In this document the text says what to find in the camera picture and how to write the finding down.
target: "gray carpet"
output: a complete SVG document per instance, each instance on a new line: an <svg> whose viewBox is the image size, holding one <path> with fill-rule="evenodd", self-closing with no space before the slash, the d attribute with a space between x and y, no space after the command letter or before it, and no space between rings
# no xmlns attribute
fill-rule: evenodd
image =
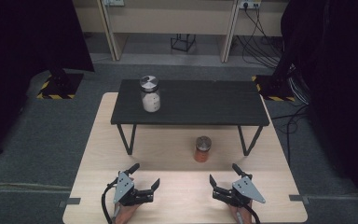
<svg viewBox="0 0 358 224"><path fill-rule="evenodd" d="M117 64L95 64L95 70L85 74L73 100L36 99L48 73L32 80L29 99L2 144L0 223L62 223L64 202L99 103L105 92L118 90L122 78L154 75L161 79L250 80L256 74L272 73L263 68ZM294 114L300 102L266 104L274 118ZM286 156L283 132L287 121L274 120ZM290 134L290 164L306 203L307 223L358 223L356 187L334 171L306 117L291 126L295 129Z"/></svg>

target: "power outlet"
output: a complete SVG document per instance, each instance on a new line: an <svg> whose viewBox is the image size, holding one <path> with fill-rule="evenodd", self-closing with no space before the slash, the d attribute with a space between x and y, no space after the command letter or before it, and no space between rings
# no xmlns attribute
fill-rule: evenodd
<svg viewBox="0 0 358 224"><path fill-rule="evenodd" d="M240 3L240 8L245 8L243 5L247 3L248 4L248 9L250 8L260 8L261 5L261 0L241 0Z"/></svg>
<svg viewBox="0 0 358 224"><path fill-rule="evenodd" d="M103 0L103 3L108 7L124 7L124 0Z"/></svg>

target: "table leg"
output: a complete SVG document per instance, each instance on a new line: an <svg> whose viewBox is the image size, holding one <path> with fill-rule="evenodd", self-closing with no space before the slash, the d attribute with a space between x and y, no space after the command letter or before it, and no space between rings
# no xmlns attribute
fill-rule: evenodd
<svg viewBox="0 0 358 224"><path fill-rule="evenodd" d="M131 142L130 146L127 143L126 136L124 135L123 129L121 128L121 124L117 125L118 131L120 132L121 139L123 140L124 147L127 150L128 155L132 155L132 149L133 149L133 141L135 138L135 130L136 130L136 124L132 126L132 133L131 133Z"/></svg>
<svg viewBox="0 0 358 224"><path fill-rule="evenodd" d="M242 144L242 150L244 156L249 156L251 153L252 148L255 146L255 142L257 141L258 136L260 136L261 131L263 130L263 126L258 126L257 131L255 132L255 137L253 138L251 145L248 149L246 149L245 140L243 140L242 128L238 125L238 131L240 132L240 139Z"/></svg>

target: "jar lid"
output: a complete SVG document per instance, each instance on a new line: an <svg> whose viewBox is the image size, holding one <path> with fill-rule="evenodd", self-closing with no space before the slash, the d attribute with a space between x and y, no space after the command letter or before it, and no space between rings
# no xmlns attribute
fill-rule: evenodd
<svg viewBox="0 0 358 224"><path fill-rule="evenodd" d="M158 78L153 76L142 77L139 81L142 91L152 92L158 89Z"/></svg>
<svg viewBox="0 0 358 224"><path fill-rule="evenodd" d="M211 148L212 141L211 138L207 136L201 136L197 138L196 148L201 151L207 151Z"/></svg>

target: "black table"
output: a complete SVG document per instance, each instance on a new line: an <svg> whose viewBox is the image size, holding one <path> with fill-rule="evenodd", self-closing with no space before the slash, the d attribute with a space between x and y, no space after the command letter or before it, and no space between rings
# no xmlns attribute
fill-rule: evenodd
<svg viewBox="0 0 358 224"><path fill-rule="evenodd" d="M161 80L161 108L144 111L138 79L123 79L111 124L116 124L129 155L132 154L136 125L236 125L243 155L248 156L263 130L269 125L266 109L252 81ZM121 128L132 124L128 145ZM241 126L258 126L246 149Z"/></svg>

